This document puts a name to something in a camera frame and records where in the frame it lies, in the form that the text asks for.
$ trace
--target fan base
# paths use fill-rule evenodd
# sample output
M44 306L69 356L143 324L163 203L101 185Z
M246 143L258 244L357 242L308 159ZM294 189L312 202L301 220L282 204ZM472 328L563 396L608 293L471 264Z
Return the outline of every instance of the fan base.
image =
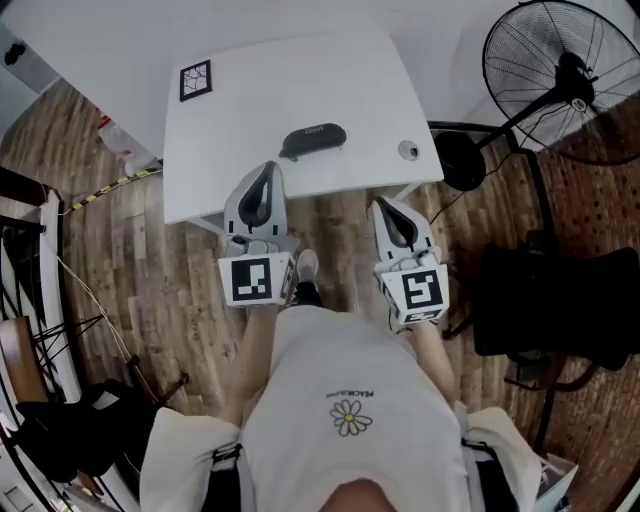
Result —
M467 192L482 184L486 173L484 158L468 135L446 131L438 134L434 142L447 185Z

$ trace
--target fan guard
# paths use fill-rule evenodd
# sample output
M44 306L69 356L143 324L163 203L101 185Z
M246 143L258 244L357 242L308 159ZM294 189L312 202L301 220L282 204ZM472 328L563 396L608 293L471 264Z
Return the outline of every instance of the fan guard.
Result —
M591 9L562 0L514 7L486 39L483 73L510 120L534 109L516 126L539 144L595 165L640 156L640 54Z

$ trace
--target sneaker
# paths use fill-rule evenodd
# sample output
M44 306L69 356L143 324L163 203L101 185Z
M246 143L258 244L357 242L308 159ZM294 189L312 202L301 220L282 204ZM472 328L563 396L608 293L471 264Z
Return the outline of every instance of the sneaker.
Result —
M313 283L316 286L318 266L318 255L315 251L311 249L302 251L298 257L298 283Z

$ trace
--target daisy print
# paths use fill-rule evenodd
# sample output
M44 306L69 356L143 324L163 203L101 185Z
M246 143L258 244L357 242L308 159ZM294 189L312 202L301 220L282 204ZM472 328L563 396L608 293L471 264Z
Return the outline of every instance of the daisy print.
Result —
M367 427L373 423L371 418L360 414L361 409L360 400L354 400L353 402L343 400L333 404L333 409L329 414L331 414L333 424L342 437L347 437L348 435L357 436L360 432L367 430Z

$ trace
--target yellow and black tape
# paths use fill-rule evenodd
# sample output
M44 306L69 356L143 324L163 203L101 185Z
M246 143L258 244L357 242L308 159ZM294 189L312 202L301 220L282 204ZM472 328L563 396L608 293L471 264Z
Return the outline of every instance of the yellow and black tape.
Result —
M118 180L114 181L111 185L107 185L106 187L102 187L97 192L94 192L93 194L85 197L82 201L72 205L71 208L69 208L69 210L67 210L63 215L66 215L67 213L79 210L80 208L83 208L86 205L88 205L89 203L91 203L92 201L95 201L100 196L108 194L109 192L112 192L115 189L120 188L120 187L122 187L122 186L124 186L124 185L126 185L128 183L131 183L133 181L137 181L137 180L142 179L142 178L146 178L147 176L151 176L152 174L158 174L159 172L162 172L162 169L145 169L144 171L140 171L140 172L135 173L133 176L123 176L122 178L118 178Z

